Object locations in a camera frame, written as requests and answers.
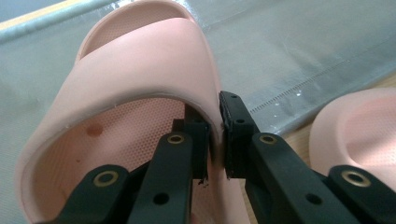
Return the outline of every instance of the wrinkled plastic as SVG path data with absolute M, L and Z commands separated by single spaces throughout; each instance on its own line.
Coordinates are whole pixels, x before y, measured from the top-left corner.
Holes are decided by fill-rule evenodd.
M 0 31 L 0 217 L 24 222 L 15 161 L 70 72 L 79 44 L 130 1 L 82 5 Z M 263 132 L 284 133 L 326 103 L 396 70 L 396 2 L 178 1 L 198 21 L 221 84 Z

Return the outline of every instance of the clear plastic film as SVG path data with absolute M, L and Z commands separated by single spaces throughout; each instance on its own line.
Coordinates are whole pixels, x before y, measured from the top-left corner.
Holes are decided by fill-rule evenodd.
M 84 1 L 0 31 L 0 218 L 23 223 L 15 161 L 73 67 L 79 44 L 131 1 Z M 202 27 L 223 89 L 263 132 L 285 133 L 331 99 L 396 70 L 396 2 L 178 1 Z

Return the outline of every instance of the yellow edge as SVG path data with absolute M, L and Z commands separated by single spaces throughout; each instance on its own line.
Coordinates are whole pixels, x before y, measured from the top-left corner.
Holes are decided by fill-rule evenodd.
M 67 0 L 67 1 L 63 1 L 61 3 L 54 4 L 54 5 L 49 6 L 49 7 L 41 8 L 41 9 L 39 9 L 37 11 L 25 14 L 23 16 L 19 16 L 17 18 L 11 19 L 9 21 L 0 22 L 0 30 L 4 30 L 4 29 L 7 29 L 9 27 L 24 23 L 26 21 L 30 21 L 30 20 L 33 20 L 35 18 L 48 15 L 48 14 L 54 12 L 54 11 L 63 9 L 65 7 L 73 6 L 74 4 L 77 4 L 79 2 L 81 2 L 81 0 Z

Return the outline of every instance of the pink slide sandal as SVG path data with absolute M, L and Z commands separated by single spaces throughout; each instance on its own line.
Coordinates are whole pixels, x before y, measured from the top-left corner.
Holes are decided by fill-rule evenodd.
M 208 187 L 193 183 L 200 223 L 249 223 L 238 180 L 223 166 L 216 66 L 191 14 L 168 1 L 139 1 L 102 18 L 16 168 L 16 192 L 29 222 L 48 221 L 90 170 L 132 171 L 183 119 L 184 105 L 211 125 Z
M 359 91 L 326 105 L 311 130 L 312 168 L 324 175 L 348 164 L 396 191 L 396 89 Z

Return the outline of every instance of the screw hole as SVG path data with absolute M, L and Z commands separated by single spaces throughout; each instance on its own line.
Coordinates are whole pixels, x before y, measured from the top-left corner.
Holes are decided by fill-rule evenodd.
M 184 142 L 184 137 L 179 134 L 174 134 L 168 137 L 168 143 L 170 144 L 180 144 Z
M 166 204 L 169 201 L 169 195 L 166 193 L 159 193 L 154 196 L 153 201 L 155 204 L 158 204 L 158 205 Z
M 318 195 L 308 193 L 307 195 L 305 195 L 305 198 L 312 204 L 316 204 L 316 205 L 322 204 L 322 200 L 321 198 L 319 198 Z
M 119 178 L 119 174 L 115 171 L 103 171 L 95 177 L 93 184 L 98 188 L 104 188 L 114 184 Z
M 356 171 L 343 171 L 341 176 L 346 182 L 357 187 L 367 188 L 371 185 L 371 181 L 366 176 Z
M 276 143 L 276 138 L 274 138 L 271 135 L 262 135 L 260 137 L 260 141 L 262 141 L 265 144 L 275 144 Z

